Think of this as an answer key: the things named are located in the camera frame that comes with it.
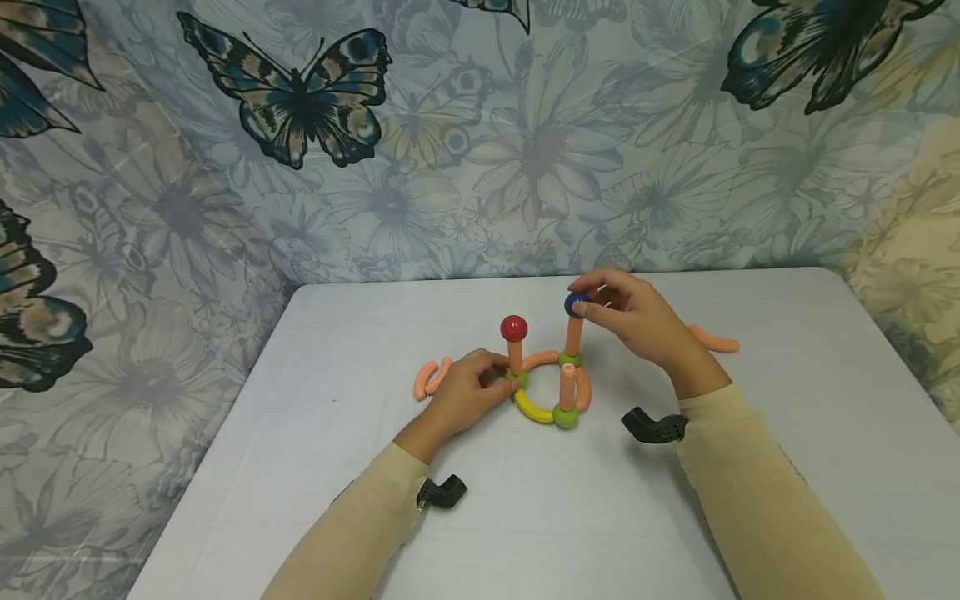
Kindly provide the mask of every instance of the wrist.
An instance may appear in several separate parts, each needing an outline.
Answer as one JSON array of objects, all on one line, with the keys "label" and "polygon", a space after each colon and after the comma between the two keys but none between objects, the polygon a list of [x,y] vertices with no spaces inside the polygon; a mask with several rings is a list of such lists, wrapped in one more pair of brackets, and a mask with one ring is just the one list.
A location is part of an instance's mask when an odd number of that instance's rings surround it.
[{"label": "wrist", "polygon": [[426,410],[396,434],[394,444],[429,465],[450,437],[452,434],[447,428]]},{"label": "wrist", "polygon": [[691,348],[679,360],[663,367],[673,383],[677,400],[716,392],[732,383],[730,376],[709,350],[699,343],[698,346]]}]

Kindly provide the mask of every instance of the toy structure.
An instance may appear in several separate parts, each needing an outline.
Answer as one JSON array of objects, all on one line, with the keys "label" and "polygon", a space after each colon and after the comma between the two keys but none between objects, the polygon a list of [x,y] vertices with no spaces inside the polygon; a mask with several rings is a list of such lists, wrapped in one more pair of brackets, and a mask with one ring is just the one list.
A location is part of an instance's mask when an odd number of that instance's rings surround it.
[{"label": "toy structure", "polygon": [[[569,319],[562,351],[542,350],[524,358],[523,340],[527,337],[527,322],[518,315],[510,315],[500,323],[500,335],[507,341],[507,356],[510,358],[506,377],[520,381],[520,388],[514,392],[514,404],[531,420],[540,423],[556,423],[563,429],[570,429],[577,425],[580,415],[590,406],[592,395],[590,377],[584,369],[583,357],[580,355],[584,320],[573,312],[574,302],[589,301],[589,294],[573,293],[566,297],[564,309]],[[711,350],[718,352],[740,350],[740,344],[736,340],[710,335],[697,325],[689,325],[689,328],[693,335]],[[440,365],[435,360],[423,365],[414,381],[414,396],[417,400],[424,400],[427,396],[436,393],[452,363],[453,360],[445,356]],[[526,391],[527,380],[530,370],[540,365],[553,364],[560,366],[560,398],[552,410],[547,410],[530,401]]]}]

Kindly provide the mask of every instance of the blue ball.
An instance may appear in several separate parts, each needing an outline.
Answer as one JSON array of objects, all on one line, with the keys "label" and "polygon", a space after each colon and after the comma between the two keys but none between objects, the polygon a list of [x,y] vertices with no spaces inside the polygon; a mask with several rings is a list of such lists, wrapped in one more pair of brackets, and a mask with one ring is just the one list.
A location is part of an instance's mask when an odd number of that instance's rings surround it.
[{"label": "blue ball", "polygon": [[564,309],[566,309],[566,314],[570,315],[574,319],[583,319],[580,315],[573,312],[573,302],[589,302],[590,295],[584,294],[583,292],[574,292],[566,297],[564,300]]}]

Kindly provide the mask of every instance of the green ball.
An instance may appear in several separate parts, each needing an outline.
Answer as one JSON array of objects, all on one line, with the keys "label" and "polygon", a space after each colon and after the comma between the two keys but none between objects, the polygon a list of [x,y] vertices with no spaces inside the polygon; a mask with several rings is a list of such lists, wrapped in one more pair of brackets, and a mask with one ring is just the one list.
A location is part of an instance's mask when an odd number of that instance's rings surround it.
[{"label": "green ball", "polygon": [[584,366],[584,359],[580,354],[577,354],[576,356],[570,356],[569,354],[561,350],[560,357],[557,359],[557,363],[561,367],[566,363],[570,363],[577,369],[580,369],[581,367]]},{"label": "green ball", "polygon": [[526,387],[527,387],[527,383],[529,383],[529,381],[530,381],[530,375],[527,374],[527,373],[528,373],[527,371],[521,371],[519,375],[514,375],[514,374],[511,373],[510,370],[508,369],[508,370],[507,370],[507,374],[503,375],[503,378],[504,378],[504,379],[508,379],[508,380],[510,380],[510,379],[519,379],[519,380],[520,380],[520,387],[521,387],[521,388],[526,388]]},{"label": "green ball", "polygon": [[580,411],[574,408],[572,411],[565,411],[557,404],[553,407],[553,422],[561,429],[572,429],[580,422]]}]

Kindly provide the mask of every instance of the white table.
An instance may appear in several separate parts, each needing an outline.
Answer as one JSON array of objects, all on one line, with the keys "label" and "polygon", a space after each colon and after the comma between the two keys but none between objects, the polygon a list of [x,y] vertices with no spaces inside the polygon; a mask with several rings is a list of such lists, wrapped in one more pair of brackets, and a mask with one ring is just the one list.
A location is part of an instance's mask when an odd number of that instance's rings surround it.
[{"label": "white table", "polygon": [[[960,597],[960,441],[837,276],[818,269],[649,277],[688,323],[740,340],[721,361],[893,599]],[[561,349],[569,277],[308,285],[294,295],[130,596],[259,598],[304,531],[421,408],[424,362],[530,325]],[[492,299],[483,303],[481,298]],[[432,509],[378,596],[735,598],[674,449],[634,441],[666,376],[589,325],[594,401],[563,431],[505,403],[431,471],[468,494]],[[531,375],[552,406],[555,368]]]}]

